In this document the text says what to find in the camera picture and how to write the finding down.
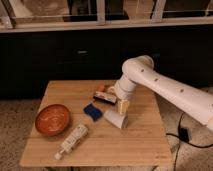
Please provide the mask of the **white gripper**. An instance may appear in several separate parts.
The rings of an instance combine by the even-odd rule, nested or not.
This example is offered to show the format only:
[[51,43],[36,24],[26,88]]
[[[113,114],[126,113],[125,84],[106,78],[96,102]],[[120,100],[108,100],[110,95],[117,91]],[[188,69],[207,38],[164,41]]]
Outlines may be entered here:
[[134,90],[136,88],[136,83],[129,80],[125,75],[122,75],[114,85],[114,91],[116,96],[121,99],[118,101],[117,109],[120,115],[125,115],[130,102],[128,101]]

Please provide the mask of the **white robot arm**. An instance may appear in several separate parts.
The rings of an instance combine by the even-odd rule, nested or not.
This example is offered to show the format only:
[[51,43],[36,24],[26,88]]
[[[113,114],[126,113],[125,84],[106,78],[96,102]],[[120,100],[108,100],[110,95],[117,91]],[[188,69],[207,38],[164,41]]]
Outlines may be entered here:
[[138,84],[156,92],[213,132],[213,95],[157,73],[148,55],[123,63],[122,76],[114,85],[115,94],[121,100],[129,100]]

